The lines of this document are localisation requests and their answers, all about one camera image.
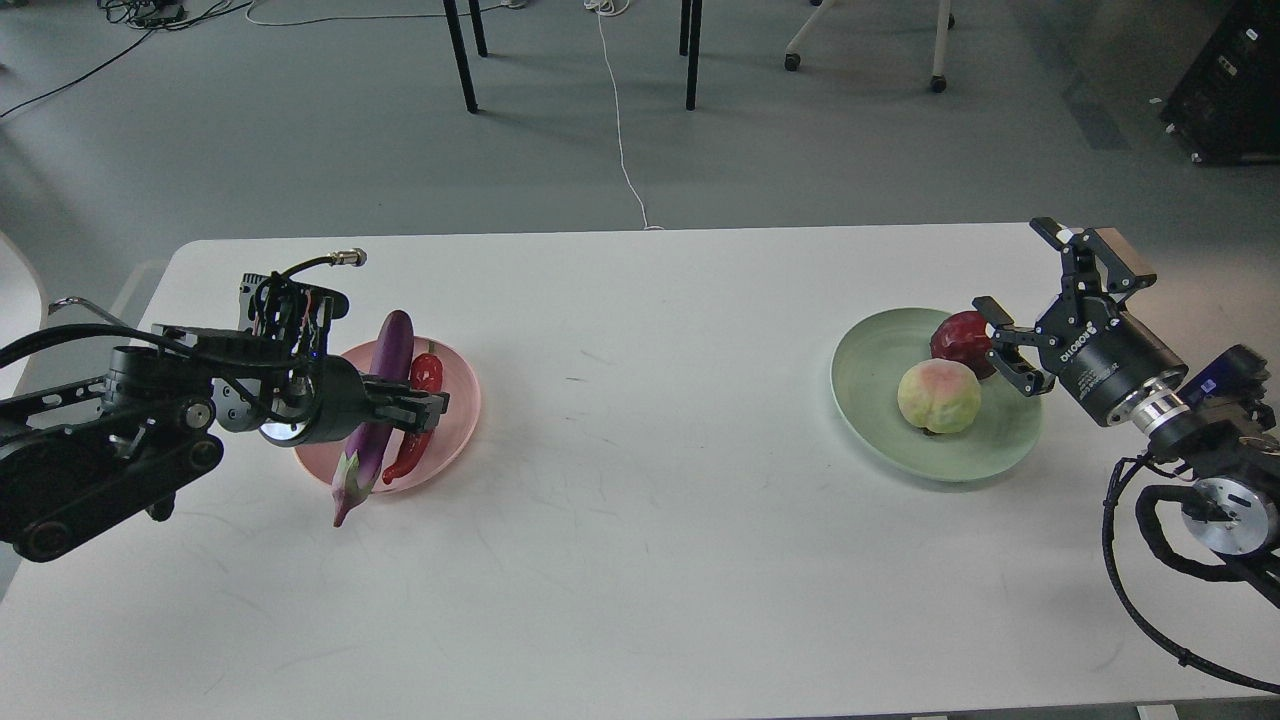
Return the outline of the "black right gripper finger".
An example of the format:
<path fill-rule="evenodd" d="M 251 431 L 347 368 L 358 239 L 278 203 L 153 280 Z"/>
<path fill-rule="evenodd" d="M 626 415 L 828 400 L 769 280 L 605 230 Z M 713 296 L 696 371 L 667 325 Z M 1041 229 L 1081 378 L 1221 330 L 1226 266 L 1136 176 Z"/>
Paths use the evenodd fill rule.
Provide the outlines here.
<path fill-rule="evenodd" d="M 1112 227 L 1074 231 L 1050 217 L 1034 217 L 1030 228 L 1059 251 L 1059 301 L 1069 316 L 1116 316 L 1133 295 L 1158 279 L 1152 265 Z"/>
<path fill-rule="evenodd" d="M 1014 324 L 1009 313 L 991 296 L 973 299 L 972 306 L 991 328 L 991 348 L 987 357 L 992 368 L 1025 397 L 1048 393 L 1056 378 L 1029 363 L 1021 347 L 1047 347 L 1052 336 Z"/>

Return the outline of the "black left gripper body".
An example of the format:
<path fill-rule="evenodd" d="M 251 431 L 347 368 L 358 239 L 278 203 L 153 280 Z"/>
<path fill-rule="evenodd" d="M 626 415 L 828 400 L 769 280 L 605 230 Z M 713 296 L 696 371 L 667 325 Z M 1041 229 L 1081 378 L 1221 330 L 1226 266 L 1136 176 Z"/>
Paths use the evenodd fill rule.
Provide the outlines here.
<path fill-rule="evenodd" d="M 335 442 L 371 419 L 364 377 L 343 357 L 325 357 L 300 380 L 270 395 L 265 380 L 238 387 L 215 380 L 218 424 L 229 432 L 260 433 L 279 447 Z"/>

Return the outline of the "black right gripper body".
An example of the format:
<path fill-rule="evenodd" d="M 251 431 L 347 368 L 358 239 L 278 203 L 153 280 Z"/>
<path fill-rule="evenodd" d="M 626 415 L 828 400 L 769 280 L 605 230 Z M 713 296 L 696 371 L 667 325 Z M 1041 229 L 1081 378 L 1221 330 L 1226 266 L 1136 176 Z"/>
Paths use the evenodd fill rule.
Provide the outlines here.
<path fill-rule="evenodd" d="M 1039 351 L 1042 368 L 1098 427 L 1128 421 L 1151 382 L 1176 387 L 1188 373 L 1160 337 L 1111 299 L 1084 299 L 1082 309 L 1060 299 L 1036 327 L 1059 341 Z"/>

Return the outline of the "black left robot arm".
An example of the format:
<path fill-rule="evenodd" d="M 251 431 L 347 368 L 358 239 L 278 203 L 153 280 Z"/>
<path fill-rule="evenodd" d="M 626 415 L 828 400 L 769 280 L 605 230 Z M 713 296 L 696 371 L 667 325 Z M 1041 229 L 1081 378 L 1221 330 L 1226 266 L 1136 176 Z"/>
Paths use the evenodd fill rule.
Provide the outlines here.
<path fill-rule="evenodd" d="M 166 520 L 178 489 L 221 461 L 214 427 L 285 448 L 344 442 L 333 480 L 342 521 L 381 479 L 390 433 L 430 432 L 449 406 L 448 393 L 412 382 L 415 334 L 402 311 L 384 320 L 367 372 L 329 354 L 349 300 L 297 275 L 366 259 L 352 249 L 246 274 L 233 331 L 81 323 L 5 346 L 10 366 L 77 340 L 124 340 L 104 375 L 3 401 L 3 541 L 47 562 L 137 512 Z"/>

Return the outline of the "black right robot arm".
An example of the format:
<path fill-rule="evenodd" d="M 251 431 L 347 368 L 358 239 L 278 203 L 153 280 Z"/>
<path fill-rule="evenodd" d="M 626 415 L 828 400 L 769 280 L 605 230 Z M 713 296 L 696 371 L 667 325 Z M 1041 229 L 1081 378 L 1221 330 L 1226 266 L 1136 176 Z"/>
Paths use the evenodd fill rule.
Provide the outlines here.
<path fill-rule="evenodd" d="M 1157 275 L 1114 228 L 1070 229 L 1037 217 L 1030 228 L 1059 255 L 1060 290 L 1033 325 L 992 297 L 973 307 L 992 332 L 996 372 L 1027 397 L 1062 387 L 1100 427 L 1134 425 L 1147 441 L 1114 465 L 1102 516 L 1103 565 L 1128 616 L 1181 666 L 1244 688 L 1277 684 L 1215 664 L 1179 644 L 1132 602 L 1115 559 L 1115 516 L 1140 470 L 1161 477 L 1134 502 L 1138 530 L 1164 566 L 1208 583 L 1243 583 L 1277 603 L 1277 437 L 1266 404 L 1266 360 L 1245 345 L 1198 375 L 1128 309 Z"/>

